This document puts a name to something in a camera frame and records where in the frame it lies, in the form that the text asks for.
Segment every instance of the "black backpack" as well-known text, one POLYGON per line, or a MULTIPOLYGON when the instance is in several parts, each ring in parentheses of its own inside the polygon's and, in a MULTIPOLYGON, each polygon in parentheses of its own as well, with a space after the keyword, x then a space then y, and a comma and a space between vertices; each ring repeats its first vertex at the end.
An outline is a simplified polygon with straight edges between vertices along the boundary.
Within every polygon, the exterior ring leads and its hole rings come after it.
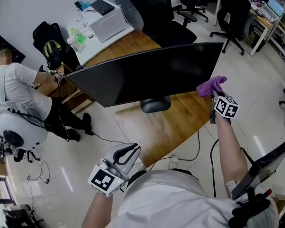
POLYGON ((47 64, 49 68, 62 63, 62 47, 54 40, 50 40, 44 45, 43 55, 47 59, 47 64))

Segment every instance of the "white wall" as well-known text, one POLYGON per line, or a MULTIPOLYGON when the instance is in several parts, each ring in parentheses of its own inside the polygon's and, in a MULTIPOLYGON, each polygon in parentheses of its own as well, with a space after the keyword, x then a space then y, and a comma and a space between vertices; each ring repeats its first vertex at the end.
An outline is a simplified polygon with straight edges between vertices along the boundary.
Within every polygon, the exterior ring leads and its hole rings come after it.
POLYGON ((67 38, 66 24, 76 19, 76 1, 78 0, 0 0, 0 35, 26 56, 24 65, 38 69, 47 63, 33 46, 34 29, 43 21, 50 24, 56 22, 67 38))

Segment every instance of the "person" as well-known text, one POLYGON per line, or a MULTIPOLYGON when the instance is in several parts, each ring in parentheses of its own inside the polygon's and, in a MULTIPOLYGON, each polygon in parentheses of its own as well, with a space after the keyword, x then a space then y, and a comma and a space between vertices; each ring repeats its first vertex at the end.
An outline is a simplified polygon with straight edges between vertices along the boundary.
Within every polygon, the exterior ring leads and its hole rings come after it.
MULTIPOLYGON (((224 183, 239 183, 248 171, 245 156, 227 119, 216 113, 216 124, 224 183)), ((129 182, 116 218, 111 220, 113 196, 97 193, 82 227, 225 228, 239 207, 232 199, 210 198, 189 171, 139 171, 129 182)), ((278 227, 277 208, 268 199, 269 208, 250 218, 248 227, 278 227)))
POLYGON ((0 70, 5 67, 7 67, 4 78, 6 100, 23 103, 38 109, 45 123, 45 128, 49 132, 53 132, 64 139, 79 141, 80 134, 74 129, 66 130, 64 126, 86 132, 92 130, 91 116, 88 113, 84 113, 81 120, 63 105, 59 98, 45 96, 28 86, 30 84, 55 82, 57 75, 38 72, 22 64, 13 63, 10 49, 0 46, 0 70))

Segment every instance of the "laptop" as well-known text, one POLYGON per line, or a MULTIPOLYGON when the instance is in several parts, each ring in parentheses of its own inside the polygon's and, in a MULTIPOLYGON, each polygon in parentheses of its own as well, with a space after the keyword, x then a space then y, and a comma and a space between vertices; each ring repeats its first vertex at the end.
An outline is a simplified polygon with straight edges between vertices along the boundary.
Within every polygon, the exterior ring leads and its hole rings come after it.
POLYGON ((259 8, 259 11, 270 21, 275 22, 284 13, 284 8, 276 0, 269 0, 269 2, 263 7, 259 8))

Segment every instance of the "black shoe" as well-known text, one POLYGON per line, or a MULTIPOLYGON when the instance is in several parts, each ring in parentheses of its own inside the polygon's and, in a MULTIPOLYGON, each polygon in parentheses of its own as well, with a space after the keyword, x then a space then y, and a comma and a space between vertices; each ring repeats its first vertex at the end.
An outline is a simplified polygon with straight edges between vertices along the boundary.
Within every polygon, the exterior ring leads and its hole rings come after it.
POLYGON ((82 118, 83 124, 84 124, 84 128, 82 130, 86 131, 86 132, 91 132, 92 131, 92 126, 91 126, 91 116, 89 113, 84 113, 84 116, 82 118))
POLYGON ((76 142, 80 141, 80 134, 78 134, 74 129, 68 129, 67 132, 70 140, 75 140, 76 142))

